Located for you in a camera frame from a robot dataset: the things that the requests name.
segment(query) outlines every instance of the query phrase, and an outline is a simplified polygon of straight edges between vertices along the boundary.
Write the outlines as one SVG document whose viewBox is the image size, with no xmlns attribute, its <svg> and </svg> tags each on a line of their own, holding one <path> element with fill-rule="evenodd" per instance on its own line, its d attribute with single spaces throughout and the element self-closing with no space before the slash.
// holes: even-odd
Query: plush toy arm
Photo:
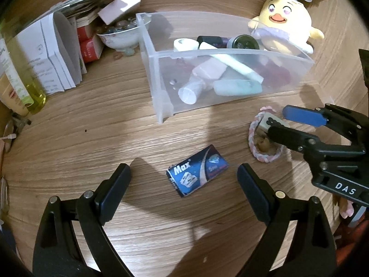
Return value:
<svg viewBox="0 0 369 277">
<path fill-rule="evenodd" d="M 314 28 L 314 27 L 311 27 L 311 29 L 310 29 L 310 37 L 311 38 L 314 38 L 314 39 L 323 39 L 324 38 L 324 34 L 319 29 Z"/>
<path fill-rule="evenodd" d="M 259 17 L 256 16 L 248 23 L 250 29 L 255 29 L 258 26 Z"/>
</svg>

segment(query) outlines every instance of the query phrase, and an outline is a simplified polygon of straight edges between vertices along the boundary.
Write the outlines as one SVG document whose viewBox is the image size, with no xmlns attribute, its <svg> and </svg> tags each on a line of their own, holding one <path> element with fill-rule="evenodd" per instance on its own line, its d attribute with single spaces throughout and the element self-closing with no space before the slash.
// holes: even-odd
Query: green label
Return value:
<svg viewBox="0 0 369 277">
<path fill-rule="evenodd" d="M 13 86 L 15 92 L 17 93 L 19 99 L 25 107 L 31 106 L 34 101 L 27 89 L 25 88 L 21 78 L 19 77 L 17 70 L 14 67 L 12 59 L 10 58 L 8 48 L 6 47 L 5 40 L 0 39 L 0 63 L 2 64 L 6 76 L 9 79 L 10 84 Z"/>
</svg>

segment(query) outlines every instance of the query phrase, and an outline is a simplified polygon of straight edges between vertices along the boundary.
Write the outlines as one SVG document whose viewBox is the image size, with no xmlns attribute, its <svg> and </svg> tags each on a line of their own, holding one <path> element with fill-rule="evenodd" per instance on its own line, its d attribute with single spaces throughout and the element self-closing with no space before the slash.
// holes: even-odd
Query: pink and white braided cord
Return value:
<svg viewBox="0 0 369 277">
<path fill-rule="evenodd" d="M 278 157 L 281 156 L 284 146 L 279 145 L 275 155 L 261 154 L 260 152 L 257 151 L 257 149 L 255 147 L 255 144 L 254 144 L 255 130 L 258 127 L 260 121 L 263 119 L 265 113 L 267 113 L 267 112 L 275 113 L 276 112 L 271 106 L 262 107 L 262 108 L 260 108 L 260 111 L 261 112 L 259 112 L 255 116 L 255 120 L 250 124 L 250 128 L 249 128 L 249 147 L 250 147 L 252 155 L 258 161 L 261 161 L 262 163 L 271 163 L 273 160 L 276 160 Z"/>
</svg>

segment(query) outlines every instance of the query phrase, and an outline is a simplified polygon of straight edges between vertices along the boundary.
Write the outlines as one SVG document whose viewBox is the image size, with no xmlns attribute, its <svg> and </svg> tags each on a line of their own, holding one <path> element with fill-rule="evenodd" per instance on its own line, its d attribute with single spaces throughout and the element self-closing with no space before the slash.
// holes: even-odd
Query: plush toy eye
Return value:
<svg viewBox="0 0 369 277">
<path fill-rule="evenodd" d="M 275 8 L 276 7 L 274 6 L 274 4 L 270 4 L 269 5 L 269 12 L 273 12 Z"/>
<path fill-rule="evenodd" d="M 283 7 L 283 12 L 285 13 L 285 14 L 290 14 L 291 13 L 291 8 L 289 8 L 288 6 L 285 6 L 285 7 Z"/>
</svg>

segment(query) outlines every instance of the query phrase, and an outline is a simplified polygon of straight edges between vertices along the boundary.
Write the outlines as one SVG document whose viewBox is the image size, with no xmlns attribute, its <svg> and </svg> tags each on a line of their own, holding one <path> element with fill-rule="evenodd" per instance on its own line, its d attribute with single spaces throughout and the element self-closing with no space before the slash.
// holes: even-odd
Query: orange beak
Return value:
<svg viewBox="0 0 369 277">
<path fill-rule="evenodd" d="M 276 13 L 275 15 L 271 15 L 269 17 L 269 20 L 271 20 L 273 23 L 277 24 L 283 24 L 287 22 L 287 19 L 281 16 L 279 13 Z"/>
</svg>

